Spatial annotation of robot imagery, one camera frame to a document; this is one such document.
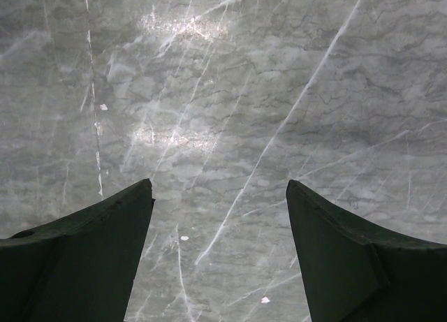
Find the gray marble countertop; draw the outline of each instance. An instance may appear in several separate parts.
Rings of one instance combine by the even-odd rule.
[[[0,234],[149,177],[126,315],[303,321],[289,179],[447,243],[447,0],[0,0]]]

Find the marble surface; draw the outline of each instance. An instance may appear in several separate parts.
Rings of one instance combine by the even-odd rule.
[[[304,182],[447,243],[447,0],[0,0],[0,234],[149,177],[126,320],[311,321]]]

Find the gray marble floor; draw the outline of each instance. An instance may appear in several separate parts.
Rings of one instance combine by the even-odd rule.
[[[0,234],[150,177],[126,319],[311,321],[297,179],[447,243],[447,0],[0,0]]]

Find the dark object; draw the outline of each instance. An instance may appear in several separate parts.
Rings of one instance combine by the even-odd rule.
[[[447,246],[401,235],[291,180],[288,212],[312,322],[447,321]]]
[[[0,321],[122,322],[153,205],[143,180],[0,240]]]

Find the black object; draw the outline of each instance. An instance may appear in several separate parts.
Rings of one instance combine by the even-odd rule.
[[[0,321],[122,322],[153,205],[142,180],[0,240]]]
[[[312,322],[446,322],[447,246],[377,226],[291,180]]]

